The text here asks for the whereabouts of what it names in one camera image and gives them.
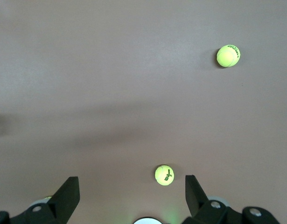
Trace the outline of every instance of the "tennis ball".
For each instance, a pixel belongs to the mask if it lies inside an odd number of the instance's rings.
[[[156,169],[154,176],[159,184],[167,186],[172,183],[175,174],[171,167],[162,165]]]
[[[217,61],[223,67],[234,66],[240,59],[240,51],[234,45],[225,45],[217,53]]]

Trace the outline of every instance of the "ball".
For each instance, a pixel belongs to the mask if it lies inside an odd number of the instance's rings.
[[[172,183],[175,174],[171,167],[162,165],[156,169],[154,176],[159,184],[167,186]]]
[[[223,67],[231,67],[238,63],[240,51],[234,45],[225,45],[217,53],[217,61]]]

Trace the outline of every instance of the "gray floor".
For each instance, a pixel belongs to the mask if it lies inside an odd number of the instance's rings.
[[[287,0],[0,0],[0,210],[77,175],[70,224],[179,224],[191,174],[287,223]]]

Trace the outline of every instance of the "screw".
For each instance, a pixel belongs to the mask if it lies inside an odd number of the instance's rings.
[[[261,213],[258,209],[252,208],[249,210],[251,214],[253,214],[254,216],[260,217]]]
[[[218,202],[212,202],[211,203],[211,206],[215,209],[220,209],[221,208],[221,205],[218,203]]]
[[[42,209],[41,206],[36,206],[36,207],[34,207],[34,208],[32,209],[32,211],[33,211],[33,212],[37,212],[37,211],[39,211],[39,210],[41,210],[41,209]]]

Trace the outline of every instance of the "screw head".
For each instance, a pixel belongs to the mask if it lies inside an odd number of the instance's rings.
[[[41,206],[35,206],[35,207],[32,209],[32,211],[33,211],[33,212],[37,212],[37,211],[39,211],[39,210],[41,210],[41,209],[42,209]]]
[[[212,202],[211,203],[211,206],[215,209],[220,209],[221,208],[221,205],[219,204],[219,202]]]
[[[253,214],[254,216],[260,217],[261,213],[258,209],[252,208],[249,210],[251,214]]]

